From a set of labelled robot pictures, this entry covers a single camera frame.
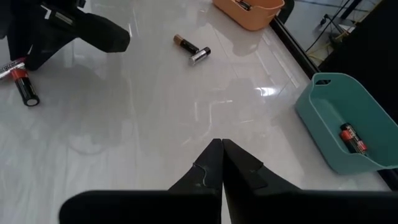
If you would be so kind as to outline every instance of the teal plastic basket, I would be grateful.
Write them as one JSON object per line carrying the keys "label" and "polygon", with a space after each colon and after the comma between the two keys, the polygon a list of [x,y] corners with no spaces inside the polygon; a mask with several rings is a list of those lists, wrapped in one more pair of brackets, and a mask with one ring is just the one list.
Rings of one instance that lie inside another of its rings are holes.
{"label": "teal plastic basket", "polygon": [[[398,167],[398,126],[354,78],[318,73],[295,105],[329,166],[339,174]],[[367,145],[367,156],[350,153],[340,126],[350,123]]]}

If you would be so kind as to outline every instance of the basket handle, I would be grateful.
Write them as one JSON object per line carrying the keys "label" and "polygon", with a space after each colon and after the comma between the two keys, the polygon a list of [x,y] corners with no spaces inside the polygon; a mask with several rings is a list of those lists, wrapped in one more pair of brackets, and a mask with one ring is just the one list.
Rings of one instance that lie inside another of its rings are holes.
{"label": "basket handle", "polygon": [[314,86],[327,86],[332,82],[338,82],[341,79],[346,78],[343,73],[316,73],[312,77],[312,83]]}

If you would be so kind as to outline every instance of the white marble table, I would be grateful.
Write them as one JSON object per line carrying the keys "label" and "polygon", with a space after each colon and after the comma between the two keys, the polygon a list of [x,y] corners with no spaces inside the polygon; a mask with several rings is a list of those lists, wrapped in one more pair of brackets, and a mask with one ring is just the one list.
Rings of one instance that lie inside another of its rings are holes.
{"label": "white marble table", "polygon": [[[327,166],[293,107],[309,80],[271,28],[245,31],[208,0],[96,0],[85,11],[128,30],[130,46],[68,44],[30,73],[34,108],[0,83],[1,223],[57,223],[85,190],[168,189],[213,138],[303,189],[388,190],[376,173]],[[177,33],[210,57],[189,67]],[[3,64],[6,40],[0,49]]]}

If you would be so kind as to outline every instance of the orange plastic basket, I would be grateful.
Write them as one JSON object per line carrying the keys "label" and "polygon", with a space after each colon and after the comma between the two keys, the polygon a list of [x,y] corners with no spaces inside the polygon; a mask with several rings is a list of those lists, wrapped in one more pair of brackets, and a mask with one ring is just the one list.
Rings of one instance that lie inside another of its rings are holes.
{"label": "orange plastic basket", "polygon": [[235,0],[213,0],[213,4],[247,30],[262,29],[271,22],[285,4],[284,0],[244,0],[252,7],[243,9]]}

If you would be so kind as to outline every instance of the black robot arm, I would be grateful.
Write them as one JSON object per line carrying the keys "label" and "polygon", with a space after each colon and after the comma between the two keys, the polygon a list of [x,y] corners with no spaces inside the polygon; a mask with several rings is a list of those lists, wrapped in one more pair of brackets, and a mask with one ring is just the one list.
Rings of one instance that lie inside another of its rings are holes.
{"label": "black robot arm", "polygon": [[[11,15],[4,16],[0,37],[6,31],[11,60],[26,57],[29,70],[38,69],[77,37],[103,52],[124,52],[130,43],[129,33],[123,28],[79,10],[85,0],[6,0],[2,4]],[[47,10],[51,13],[46,19]]]}

